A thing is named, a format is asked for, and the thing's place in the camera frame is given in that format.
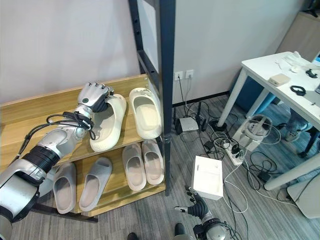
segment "black metal post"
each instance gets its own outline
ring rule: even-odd
[[[39,214],[45,214],[45,215],[50,215],[50,216],[56,216],[59,218],[65,218],[65,219],[72,219],[72,220],[77,220],[77,221],[82,221],[82,222],[90,222],[90,223],[97,223],[98,218],[94,216],[84,216],[81,215],[81,213],[73,213],[73,212],[68,212],[66,214],[60,214],[56,208],[46,206],[43,204],[36,203],[32,209],[32,212],[39,213]]]
[[[171,152],[171,127],[172,127],[172,98],[174,75],[174,50],[175,50],[175,20],[176,0],[146,0],[155,9],[156,33],[157,33],[157,72],[149,57],[143,49],[142,32],[137,0],[128,0],[137,56],[141,73],[147,73],[150,82],[155,86],[160,98],[162,109],[162,144],[158,137],[157,142],[162,150],[165,162],[165,195],[170,192],[170,152]]]

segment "desk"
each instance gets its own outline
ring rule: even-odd
[[[234,85],[233,91],[231,92],[229,100],[226,103],[217,126],[221,127],[226,121],[231,108],[235,104],[239,92],[241,91],[247,77],[250,76],[257,83],[262,85],[264,89],[246,114],[246,117],[253,115],[268,93],[272,93],[282,100],[286,105],[300,114],[305,120],[310,122],[315,128],[320,130],[320,95],[315,92],[316,87],[320,84],[320,78],[311,78],[307,76],[304,71],[299,73],[291,72],[289,70],[290,66],[283,60],[281,61],[281,59],[290,54],[292,53],[287,51],[243,61],[241,63],[242,69],[240,75],[236,81],[236,84]],[[310,64],[310,62],[305,59],[302,61],[305,64]],[[268,82],[270,77],[280,73],[290,77],[290,82],[279,87],[276,87]],[[290,90],[290,86],[292,85],[304,87],[306,90],[306,95],[296,95]],[[272,190],[281,186],[282,184],[307,174],[318,167],[320,167],[320,153],[303,162],[299,166],[296,166],[288,172],[267,182],[264,187],[266,190]]]

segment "robotic arm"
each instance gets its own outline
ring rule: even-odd
[[[113,95],[111,87],[98,83],[87,83],[78,96],[78,106],[71,112],[55,114],[47,123],[30,131],[13,162],[0,175],[0,240],[9,240],[12,223],[23,219],[39,198],[39,185],[50,169],[65,155],[71,153],[87,131],[92,132],[93,113],[102,112],[108,105],[105,99]],[[50,117],[65,117],[51,122]],[[46,134],[29,153],[22,158],[30,138],[37,131],[50,125],[58,125]]]
[[[193,206],[176,206],[174,210],[198,217],[201,224],[194,226],[193,232],[198,240],[224,240],[226,229],[233,231],[226,222],[212,215],[204,199],[192,188],[185,186],[186,194],[189,195]]]

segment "wooden shelf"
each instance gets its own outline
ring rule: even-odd
[[[96,208],[85,213],[88,216],[95,216],[110,211],[166,189],[165,184],[161,183],[156,186],[147,184],[146,187],[141,191],[132,191],[128,186],[125,174],[122,161],[122,150],[123,148],[118,148],[116,150],[104,152],[99,155],[91,156],[74,162],[77,171],[77,204],[74,209],[75,213],[81,213],[79,201],[84,189],[86,174],[89,172],[92,164],[94,164],[94,162],[100,157],[110,159],[112,162],[112,173]]]
[[[146,86],[145,77],[146,75],[143,74],[136,77],[105,82],[107,86],[113,87],[117,94],[123,95],[127,101],[120,137],[117,144],[112,149],[121,148],[143,140],[137,134],[134,116],[128,102],[129,93],[132,89]],[[77,98],[80,90],[80,88],[74,88],[46,96],[7,103],[1,106],[0,172],[2,172],[14,159],[21,147],[25,135],[33,127],[45,123],[47,116],[50,114],[60,114],[64,111],[72,112],[74,110],[77,106]],[[26,109],[28,108],[30,112],[33,111],[33,115],[26,113]],[[23,154],[32,149],[47,132],[54,128],[54,126],[49,126],[35,133]],[[77,161],[96,154],[99,153],[94,152],[91,149],[89,135],[87,134],[87,136],[76,145],[74,151],[61,159],[58,164],[61,165],[66,162]]]
[[[76,213],[81,213],[78,203],[84,188],[86,174],[99,157],[107,157],[111,160],[112,173],[96,208],[84,213],[88,216],[105,213],[166,189],[166,185],[163,182],[156,186],[147,184],[141,191],[132,191],[128,186],[122,162],[123,147],[143,140],[137,134],[134,116],[128,102],[129,93],[132,89],[145,88],[147,86],[148,81],[146,81],[146,77],[146,74],[142,74],[104,82],[106,86],[113,87],[115,93],[122,95],[127,101],[120,137],[112,149],[107,152],[94,152],[90,147],[90,139],[87,134],[87,136],[76,145],[72,153],[66,155],[58,162],[60,165],[75,161],[77,170],[77,204],[74,211]],[[9,102],[0,106],[0,173],[14,159],[24,141],[25,135],[33,127],[45,123],[48,115],[61,114],[64,111],[73,112],[77,106],[77,99],[81,89],[82,87],[77,87],[43,96]],[[35,133],[22,156],[32,149],[46,133],[54,128],[54,126],[46,127]]]

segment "white slipper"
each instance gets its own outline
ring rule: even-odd
[[[77,200],[77,171],[72,162],[59,166],[54,175],[53,193],[60,214],[70,212]]]
[[[85,176],[84,188],[80,197],[79,207],[88,212],[97,206],[112,172],[112,163],[106,157],[100,157],[92,165]]]
[[[143,139],[155,139],[161,134],[160,103],[149,89],[138,87],[129,94],[136,131]]]
[[[46,174],[45,180],[39,186],[39,193],[40,193],[39,198],[48,194],[54,188],[54,178],[55,178],[56,170],[57,168],[53,167]]]
[[[95,140],[90,139],[90,145],[95,152],[107,151],[117,144],[127,108],[126,99],[120,94],[108,97],[105,102],[109,107],[94,113],[92,117]]]
[[[151,185],[158,185],[164,180],[164,160],[154,139],[145,140],[142,144],[146,180]]]
[[[140,144],[134,143],[126,146],[122,151],[122,161],[130,189],[133,191],[143,189],[146,186],[147,178]]]

